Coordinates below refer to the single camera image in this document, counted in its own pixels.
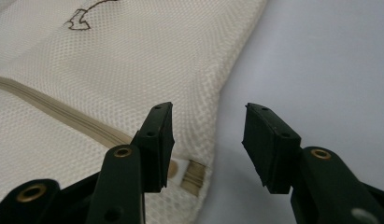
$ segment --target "white mesh fabric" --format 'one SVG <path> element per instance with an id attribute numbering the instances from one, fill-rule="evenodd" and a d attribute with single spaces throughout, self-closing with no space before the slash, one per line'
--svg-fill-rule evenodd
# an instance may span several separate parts
<path id="1" fill-rule="evenodd" d="M 67 187 L 98 172 L 107 148 L 0 90 L 0 201 L 24 182 L 52 178 Z"/>
<path id="2" fill-rule="evenodd" d="M 97 3 L 87 1 L 67 17 L 58 12 L 57 20 L 63 20 L 48 24 L 49 35 L 30 37 L 23 31 L 22 36 L 38 41 L 0 55 L 0 76 L 129 135 L 152 106 L 171 101 L 173 155 L 204 164 L 206 180 L 198 198 L 172 184 L 162 194 L 149 195 L 147 218 L 148 223 L 193 221 L 209 184 L 220 88 L 265 0 L 120 0 L 94 7 Z M 0 18 L 0 27 L 6 27 L 6 18 Z M 3 35 L 0 41 L 8 45 Z M 82 177 L 75 174 L 74 181 Z"/>
<path id="3" fill-rule="evenodd" d="M 5 10 L 8 6 L 10 6 L 16 0 L 0 0 L 0 12 Z"/>

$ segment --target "white surface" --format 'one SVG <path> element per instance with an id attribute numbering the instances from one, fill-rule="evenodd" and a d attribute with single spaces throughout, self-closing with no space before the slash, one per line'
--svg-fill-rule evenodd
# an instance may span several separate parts
<path id="1" fill-rule="evenodd" d="M 336 152 L 384 189 L 384 1 L 270 0 L 223 88 L 212 186 L 197 223 L 295 223 L 241 145 L 248 102 L 273 109 L 302 147 Z"/>

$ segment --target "mesh laundry bag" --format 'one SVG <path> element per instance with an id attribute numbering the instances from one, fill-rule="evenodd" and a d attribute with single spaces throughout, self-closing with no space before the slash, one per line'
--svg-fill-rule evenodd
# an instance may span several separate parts
<path id="1" fill-rule="evenodd" d="M 65 188 L 97 172 L 110 144 L 127 143 L 152 106 L 170 101 L 174 161 L 204 173 L 147 194 L 147 222 L 193 222 L 211 177 L 220 88 L 264 4 L 0 0 L 0 201 L 32 179 Z M 123 138 L 96 139 L 53 108 Z"/>

